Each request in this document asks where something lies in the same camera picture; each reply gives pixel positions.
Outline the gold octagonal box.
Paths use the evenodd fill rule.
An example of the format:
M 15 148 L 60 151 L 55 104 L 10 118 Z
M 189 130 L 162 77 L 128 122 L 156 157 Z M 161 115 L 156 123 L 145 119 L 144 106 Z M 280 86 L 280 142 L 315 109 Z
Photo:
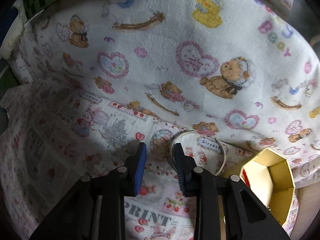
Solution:
M 238 175 L 268 208 L 279 222 L 284 225 L 292 205 L 295 184 L 289 161 L 270 148 L 253 154 L 223 172 L 228 178 Z

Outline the strawberry print table cloth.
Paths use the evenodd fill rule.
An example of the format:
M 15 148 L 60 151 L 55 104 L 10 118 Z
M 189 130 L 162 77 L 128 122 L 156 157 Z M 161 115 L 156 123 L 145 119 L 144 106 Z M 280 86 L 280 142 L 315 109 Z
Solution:
M 1 183 L 14 228 L 28 239 L 82 176 L 100 177 L 147 145 L 140 193 L 124 202 L 129 239 L 192 239 L 195 200 L 185 198 L 169 163 L 176 140 L 186 155 L 223 174 L 270 148 L 290 168 L 302 162 L 307 114 L 302 91 L 285 79 L 246 83 L 220 77 L 111 81 L 50 80 L 9 89 L 1 99 Z

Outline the baby bear print cloth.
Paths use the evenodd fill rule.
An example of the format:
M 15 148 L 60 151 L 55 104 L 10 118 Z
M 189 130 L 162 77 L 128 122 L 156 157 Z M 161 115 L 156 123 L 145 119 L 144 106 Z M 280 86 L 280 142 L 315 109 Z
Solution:
M 220 77 L 239 89 L 285 79 L 308 116 L 297 187 L 319 182 L 319 58 L 260 0 L 56 0 L 27 19 L 12 52 L 25 83 Z

